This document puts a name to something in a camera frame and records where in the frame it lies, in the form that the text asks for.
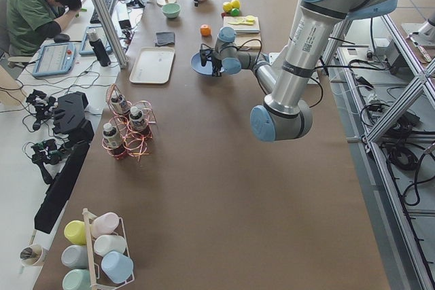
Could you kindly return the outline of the blue plastic plate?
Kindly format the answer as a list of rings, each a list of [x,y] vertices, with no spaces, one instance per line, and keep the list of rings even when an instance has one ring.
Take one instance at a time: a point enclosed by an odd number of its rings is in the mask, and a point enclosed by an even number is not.
[[[205,67],[201,66],[201,62],[200,62],[200,56],[199,56],[199,52],[197,52],[192,58],[191,58],[191,67],[194,71],[196,71],[199,74],[202,75],[208,75],[208,76],[212,76],[212,62],[208,62],[207,65]],[[220,70],[220,76],[222,75],[222,73],[224,72],[224,69],[222,68]]]

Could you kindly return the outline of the blue teach pendant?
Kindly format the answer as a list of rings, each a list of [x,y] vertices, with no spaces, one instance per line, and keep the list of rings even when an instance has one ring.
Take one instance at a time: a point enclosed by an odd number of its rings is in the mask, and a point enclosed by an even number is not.
[[[112,53],[112,48],[110,46],[110,43],[105,35],[105,31],[103,30],[103,27],[101,25],[94,25],[94,26],[87,26],[84,35],[82,38],[82,42],[80,44],[79,54],[81,56],[94,56],[94,51],[92,47],[89,44],[89,38],[88,38],[88,32],[95,30],[97,33],[97,36],[102,41],[103,45],[105,46],[106,52],[108,54]]]
[[[75,62],[75,45],[72,42],[43,45],[32,72],[33,77],[64,75]]]

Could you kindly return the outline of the sliced lemon pieces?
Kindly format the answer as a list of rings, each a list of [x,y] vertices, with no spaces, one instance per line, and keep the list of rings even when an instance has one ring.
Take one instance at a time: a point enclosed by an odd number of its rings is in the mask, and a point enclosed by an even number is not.
[[[237,16],[237,17],[230,17],[228,20],[228,24],[231,25],[246,25],[246,26],[252,26],[256,23],[256,17],[255,16]]]

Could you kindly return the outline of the black computer mouse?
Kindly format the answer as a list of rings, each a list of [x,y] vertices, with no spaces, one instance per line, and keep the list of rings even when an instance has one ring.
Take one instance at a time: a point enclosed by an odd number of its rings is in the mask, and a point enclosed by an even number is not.
[[[55,43],[65,43],[70,41],[70,36],[68,34],[59,33],[53,37]]]

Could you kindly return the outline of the grey plastic cup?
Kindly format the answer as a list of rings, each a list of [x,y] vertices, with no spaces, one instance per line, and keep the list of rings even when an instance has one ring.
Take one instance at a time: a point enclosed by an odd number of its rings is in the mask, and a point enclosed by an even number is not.
[[[64,266],[71,269],[88,268],[88,252],[84,245],[70,245],[61,255],[61,262]]]

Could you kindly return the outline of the dark drink bottle front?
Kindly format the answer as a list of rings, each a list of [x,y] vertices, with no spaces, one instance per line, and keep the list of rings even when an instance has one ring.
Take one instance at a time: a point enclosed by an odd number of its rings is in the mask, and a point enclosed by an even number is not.
[[[103,125],[103,138],[108,149],[116,149],[123,145],[118,129],[110,122]]]

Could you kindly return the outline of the dark drink bottle middle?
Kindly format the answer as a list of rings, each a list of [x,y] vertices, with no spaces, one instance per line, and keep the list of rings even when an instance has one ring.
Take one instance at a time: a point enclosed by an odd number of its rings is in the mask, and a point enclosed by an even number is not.
[[[130,125],[137,132],[143,132],[147,128],[147,122],[140,108],[132,106],[130,108]]]

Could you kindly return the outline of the aluminium frame post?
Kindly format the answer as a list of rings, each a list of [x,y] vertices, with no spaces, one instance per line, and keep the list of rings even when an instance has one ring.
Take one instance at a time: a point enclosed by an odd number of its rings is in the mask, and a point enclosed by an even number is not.
[[[105,5],[104,0],[92,0],[94,4],[94,8],[97,11],[103,30],[105,31],[106,37],[111,45],[111,48],[116,56],[118,64],[121,69],[127,68],[128,59],[124,50],[120,44],[120,40],[118,39],[118,34],[115,29],[115,26],[112,22],[111,15]]]

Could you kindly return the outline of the seated person in green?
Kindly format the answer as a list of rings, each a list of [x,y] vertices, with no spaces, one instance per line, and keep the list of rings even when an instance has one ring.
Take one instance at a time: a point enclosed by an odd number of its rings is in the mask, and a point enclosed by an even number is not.
[[[10,55],[33,56],[46,39],[61,34],[81,8],[81,0],[7,0]]]

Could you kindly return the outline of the orange fruit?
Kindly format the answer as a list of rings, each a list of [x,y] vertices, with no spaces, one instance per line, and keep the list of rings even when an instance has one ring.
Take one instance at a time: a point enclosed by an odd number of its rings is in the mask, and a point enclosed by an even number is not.
[[[211,36],[212,32],[211,32],[211,27],[208,24],[202,24],[200,26],[200,34],[203,37],[208,37]]]

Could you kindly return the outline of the green lime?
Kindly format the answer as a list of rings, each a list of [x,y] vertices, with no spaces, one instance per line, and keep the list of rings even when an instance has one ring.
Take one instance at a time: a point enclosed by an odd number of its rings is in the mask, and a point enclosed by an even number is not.
[[[232,8],[230,11],[230,15],[235,17],[240,15],[240,10],[238,8]]]

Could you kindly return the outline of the yellow plastic cup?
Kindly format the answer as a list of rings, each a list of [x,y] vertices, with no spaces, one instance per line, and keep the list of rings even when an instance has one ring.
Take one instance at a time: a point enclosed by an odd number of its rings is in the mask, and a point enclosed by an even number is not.
[[[64,236],[71,243],[76,245],[86,244],[86,230],[83,221],[70,221],[64,228]]]

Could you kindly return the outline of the light blue plastic cup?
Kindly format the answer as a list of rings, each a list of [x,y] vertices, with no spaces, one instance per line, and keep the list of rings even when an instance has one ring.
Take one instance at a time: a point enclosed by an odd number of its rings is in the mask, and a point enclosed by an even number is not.
[[[134,264],[130,257],[111,251],[103,257],[101,267],[113,283],[120,284],[132,275]]]

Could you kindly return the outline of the black thermos bottle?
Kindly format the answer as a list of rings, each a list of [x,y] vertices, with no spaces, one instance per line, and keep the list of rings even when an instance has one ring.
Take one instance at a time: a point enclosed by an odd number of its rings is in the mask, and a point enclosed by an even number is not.
[[[110,58],[107,54],[106,48],[103,45],[100,37],[95,29],[87,30],[86,32],[88,42],[94,51],[94,54],[102,67],[108,67],[111,64]]]

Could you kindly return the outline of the green ceramic bowl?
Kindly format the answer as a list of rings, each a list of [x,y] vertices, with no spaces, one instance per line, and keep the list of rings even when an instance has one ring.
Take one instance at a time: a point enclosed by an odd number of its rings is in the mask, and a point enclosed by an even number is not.
[[[177,18],[180,11],[181,6],[178,3],[167,3],[162,6],[162,13],[169,19]]]

